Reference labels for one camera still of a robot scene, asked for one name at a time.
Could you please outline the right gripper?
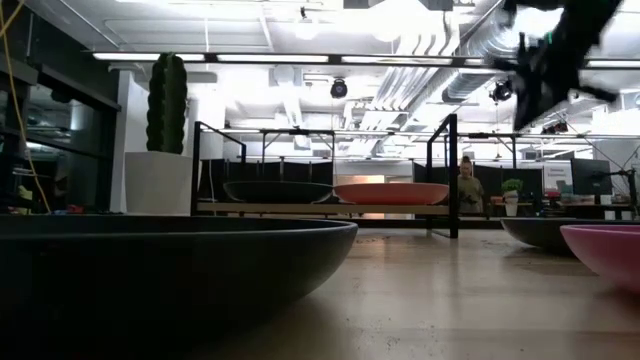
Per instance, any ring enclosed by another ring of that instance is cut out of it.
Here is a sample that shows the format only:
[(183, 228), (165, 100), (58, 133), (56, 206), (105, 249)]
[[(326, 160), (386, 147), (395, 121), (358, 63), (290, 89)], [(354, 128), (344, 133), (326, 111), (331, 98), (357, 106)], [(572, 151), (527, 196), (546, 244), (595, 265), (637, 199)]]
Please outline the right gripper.
[(617, 94), (594, 85), (583, 85), (579, 70), (601, 33), (613, 18), (614, 8), (565, 8), (555, 28), (536, 45), (522, 45), (515, 61), (494, 58), (492, 66), (511, 71), (517, 97), (513, 130), (520, 131), (540, 114), (545, 115), (567, 99), (572, 90), (612, 102)]

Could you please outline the dark grey plate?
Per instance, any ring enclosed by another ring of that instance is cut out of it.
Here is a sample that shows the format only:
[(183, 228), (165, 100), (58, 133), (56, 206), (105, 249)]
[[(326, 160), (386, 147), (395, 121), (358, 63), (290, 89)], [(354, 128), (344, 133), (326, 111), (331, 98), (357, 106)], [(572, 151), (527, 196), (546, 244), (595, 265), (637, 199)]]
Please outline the dark grey plate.
[(573, 256), (573, 253), (560, 227), (564, 225), (640, 225), (638, 221), (625, 220), (595, 220), (574, 218), (518, 218), (507, 217), (501, 219), (503, 229), (516, 240), (563, 256)]

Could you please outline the pink bowl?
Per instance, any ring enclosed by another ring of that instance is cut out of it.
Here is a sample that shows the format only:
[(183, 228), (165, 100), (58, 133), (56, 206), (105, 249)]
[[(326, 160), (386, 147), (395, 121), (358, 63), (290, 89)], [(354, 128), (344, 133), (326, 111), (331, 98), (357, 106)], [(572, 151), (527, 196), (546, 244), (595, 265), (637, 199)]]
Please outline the pink bowl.
[(560, 232), (574, 255), (591, 271), (640, 294), (640, 225), (563, 225)]

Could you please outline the salmon orange plate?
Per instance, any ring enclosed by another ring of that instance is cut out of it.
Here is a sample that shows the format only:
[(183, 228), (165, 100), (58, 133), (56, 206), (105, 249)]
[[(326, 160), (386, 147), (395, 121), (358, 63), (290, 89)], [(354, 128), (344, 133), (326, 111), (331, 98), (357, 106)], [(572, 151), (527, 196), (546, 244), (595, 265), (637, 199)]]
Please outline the salmon orange plate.
[(358, 205), (434, 205), (447, 198), (449, 186), (437, 183), (360, 183), (339, 185), (335, 195)]

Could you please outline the black plate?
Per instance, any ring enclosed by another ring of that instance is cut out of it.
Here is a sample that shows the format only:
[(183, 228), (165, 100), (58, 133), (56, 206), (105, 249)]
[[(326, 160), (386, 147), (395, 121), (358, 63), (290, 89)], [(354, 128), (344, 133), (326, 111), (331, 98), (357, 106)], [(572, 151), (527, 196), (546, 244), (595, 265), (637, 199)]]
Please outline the black plate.
[(0, 321), (86, 332), (259, 318), (340, 267), (356, 224), (317, 219), (0, 216)]
[(291, 181), (236, 181), (223, 188), (235, 201), (256, 204), (311, 204), (333, 193), (331, 185)]

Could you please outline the black ceiling spotlight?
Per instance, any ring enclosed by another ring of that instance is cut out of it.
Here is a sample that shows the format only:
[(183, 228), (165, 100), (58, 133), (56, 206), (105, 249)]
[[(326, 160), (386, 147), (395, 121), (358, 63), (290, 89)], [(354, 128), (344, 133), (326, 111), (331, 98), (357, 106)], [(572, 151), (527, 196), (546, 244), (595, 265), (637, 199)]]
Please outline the black ceiling spotlight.
[(507, 101), (512, 95), (513, 85), (511, 80), (497, 81), (493, 91), (490, 93), (490, 97), (495, 103)]

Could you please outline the black computer monitor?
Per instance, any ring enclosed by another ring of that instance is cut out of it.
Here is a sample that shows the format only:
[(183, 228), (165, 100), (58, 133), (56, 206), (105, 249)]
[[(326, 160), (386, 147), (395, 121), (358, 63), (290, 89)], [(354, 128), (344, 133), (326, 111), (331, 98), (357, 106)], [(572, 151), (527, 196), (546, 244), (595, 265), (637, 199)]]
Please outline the black computer monitor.
[(605, 160), (571, 160), (573, 193), (576, 195), (611, 195), (613, 186), (610, 164)]

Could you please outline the small green potted plant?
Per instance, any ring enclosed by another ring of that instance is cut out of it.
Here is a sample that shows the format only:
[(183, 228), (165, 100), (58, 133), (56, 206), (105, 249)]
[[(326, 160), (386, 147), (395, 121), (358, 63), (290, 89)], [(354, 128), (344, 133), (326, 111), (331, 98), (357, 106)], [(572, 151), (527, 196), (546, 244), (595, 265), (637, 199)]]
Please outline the small green potted plant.
[(516, 217), (519, 204), (519, 193), (523, 188), (523, 181), (520, 179), (508, 179), (503, 182), (501, 189), (503, 193), (503, 203), (507, 217)]

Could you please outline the person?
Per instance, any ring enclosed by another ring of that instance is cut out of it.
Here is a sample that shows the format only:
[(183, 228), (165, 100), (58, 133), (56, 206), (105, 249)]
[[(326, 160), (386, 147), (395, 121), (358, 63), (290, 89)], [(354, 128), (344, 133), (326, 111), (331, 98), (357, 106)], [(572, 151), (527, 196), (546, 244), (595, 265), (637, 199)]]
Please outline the person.
[(458, 175), (459, 212), (481, 214), (483, 212), (484, 190), (481, 182), (472, 174), (472, 163), (463, 156)]

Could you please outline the black beam with light strips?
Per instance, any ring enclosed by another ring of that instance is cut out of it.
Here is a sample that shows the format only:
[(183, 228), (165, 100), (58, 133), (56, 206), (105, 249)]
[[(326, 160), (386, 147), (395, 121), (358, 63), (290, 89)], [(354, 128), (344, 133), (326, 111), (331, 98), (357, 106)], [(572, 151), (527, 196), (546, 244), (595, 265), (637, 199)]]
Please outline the black beam with light strips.
[[(97, 59), (108, 62), (154, 62), (160, 53), (151, 52), (93, 52)], [(404, 56), (404, 55), (340, 55), (340, 54), (279, 54), (279, 53), (176, 53), (187, 63), (204, 64), (290, 64), (327, 66), (389, 66), (437, 68), (489, 68), (489, 62), (480, 57), (461, 56)], [(640, 70), (640, 59), (591, 58), (586, 70)]]

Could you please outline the green cactus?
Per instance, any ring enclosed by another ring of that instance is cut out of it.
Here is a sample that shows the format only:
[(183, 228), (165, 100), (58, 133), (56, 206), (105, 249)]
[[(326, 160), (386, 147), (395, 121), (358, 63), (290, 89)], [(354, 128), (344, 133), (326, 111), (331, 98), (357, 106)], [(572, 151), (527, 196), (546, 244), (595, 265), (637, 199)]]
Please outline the green cactus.
[(175, 53), (161, 53), (152, 66), (149, 82), (148, 151), (182, 154), (187, 95), (184, 60)]

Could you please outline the white hexagonal plant pot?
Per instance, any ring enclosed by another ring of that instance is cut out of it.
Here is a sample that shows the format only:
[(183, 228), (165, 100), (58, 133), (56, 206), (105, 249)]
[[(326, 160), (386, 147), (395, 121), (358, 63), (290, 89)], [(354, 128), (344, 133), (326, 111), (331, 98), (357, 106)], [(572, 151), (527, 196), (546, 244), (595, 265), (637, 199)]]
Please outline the white hexagonal plant pot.
[(124, 167), (128, 214), (190, 214), (191, 157), (155, 151), (127, 152)]

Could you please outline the black frame wooden shelf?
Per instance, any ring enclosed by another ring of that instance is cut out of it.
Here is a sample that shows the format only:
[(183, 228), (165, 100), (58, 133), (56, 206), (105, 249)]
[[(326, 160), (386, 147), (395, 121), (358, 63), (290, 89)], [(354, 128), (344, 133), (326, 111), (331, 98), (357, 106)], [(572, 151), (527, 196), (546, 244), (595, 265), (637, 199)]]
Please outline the black frame wooden shelf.
[[(448, 184), (449, 184), (449, 194), (448, 194), (448, 213), (447, 213), (447, 223), (448, 223), (448, 233), (441, 232), (432, 227), (433, 225), (433, 215), (426, 214), (426, 230), (428, 232), (433, 232), (437, 235), (447, 237), (449, 239), (457, 239), (459, 237), (459, 196), (458, 196), (458, 165), (457, 165), (457, 145), (458, 145), (458, 131), (457, 131), (457, 120), (458, 117), (454, 113), (448, 114), (445, 119), (440, 123), (439, 127), (433, 132), (426, 145), (426, 179), (428, 181), (431, 180), (432, 175), (432, 167), (433, 167), (433, 143), (436, 139), (445, 131), (448, 130), (448, 134), (446, 135), (447, 140), (445, 144), (448, 146), (448, 156), (445, 158), (445, 163), (448, 164)], [(193, 160), (192, 160), (192, 180), (191, 180), (191, 193), (190, 193), (190, 215), (200, 215), (203, 213), (202, 210), (198, 209), (199, 200), (198, 200), (198, 186), (199, 180), (197, 179), (198, 171), (200, 170), (200, 141), (201, 141), (201, 133), (203, 132), (202, 128), (211, 130), (213, 133), (222, 136), (232, 142), (237, 143), (240, 146), (241, 150), (241, 164), (246, 164), (247, 159), (247, 146), (245, 143), (237, 140), (230, 136), (229, 130), (219, 130), (213, 128), (201, 121), (195, 122), (194, 129), (194, 143), (192, 146), (193, 150)]]

